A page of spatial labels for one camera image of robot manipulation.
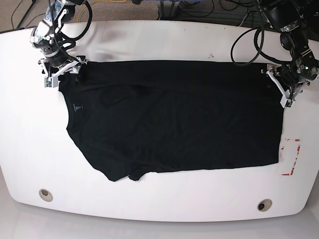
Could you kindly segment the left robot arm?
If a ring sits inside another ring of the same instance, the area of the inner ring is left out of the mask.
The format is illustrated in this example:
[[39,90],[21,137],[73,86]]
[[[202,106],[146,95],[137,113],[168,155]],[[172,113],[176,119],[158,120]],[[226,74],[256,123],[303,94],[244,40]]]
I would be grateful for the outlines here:
[[[255,0],[254,6],[261,20],[255,27],[254,46],[257,56],[280,66],[279,76],[287,86],[294,90],[305,81],[313,81],[319,75],[319,61],[309,47],[307,29],[319,32],[319,2],[317,0]],[[278,60],[265,54],[262,47],[265,28],[271,27],[279,32],[281,46],[289,51],[291,61]]]

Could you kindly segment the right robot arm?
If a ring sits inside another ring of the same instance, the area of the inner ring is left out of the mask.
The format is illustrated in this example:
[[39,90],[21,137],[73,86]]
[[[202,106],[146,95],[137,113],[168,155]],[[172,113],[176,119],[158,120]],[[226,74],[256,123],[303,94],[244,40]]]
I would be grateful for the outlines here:
[[[89,19],[81,34],[69,37],[62,32],[62,28],[72,20],[78,5],[88,9]],[[67,51],[74,48],[76,42],[87,33],[92,18],[92,8],[86,0],[55,0],[48,3],[44,19],[30,36],[32,46],[40,49],[44,55],[38,64],[42,67],[45,87],[57,87],[59,76],[65,73],[78,74],[82,65],[87,63],[85,56],[71,56]]]

